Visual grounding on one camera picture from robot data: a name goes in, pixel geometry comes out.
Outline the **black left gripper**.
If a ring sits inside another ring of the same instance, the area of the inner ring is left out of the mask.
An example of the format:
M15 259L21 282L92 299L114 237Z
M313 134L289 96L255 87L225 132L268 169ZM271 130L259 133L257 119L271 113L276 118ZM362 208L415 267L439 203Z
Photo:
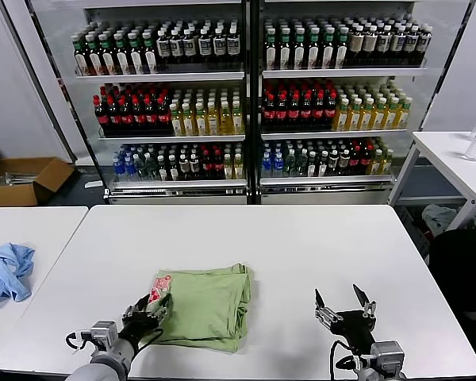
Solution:
M154 301L152 312L146 311L148 300L149 295L146 294L129 306L122 315L121 339L127 340L133 346L138 346L145 337L148 337L147 344L160 338L163 334L162 322L170 313L171 293L166 293Z

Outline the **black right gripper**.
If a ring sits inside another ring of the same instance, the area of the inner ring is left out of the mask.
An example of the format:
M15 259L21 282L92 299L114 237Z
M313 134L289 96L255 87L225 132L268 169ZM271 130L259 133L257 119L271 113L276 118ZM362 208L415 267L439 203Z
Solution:
M372 331L376 323L377 302L370 300L356 284L353 290L363 310L334 312L324 304L319 290L315 289L315 317L319 322L325 322L332 334L343 337L352 352L369 352L375 342Z

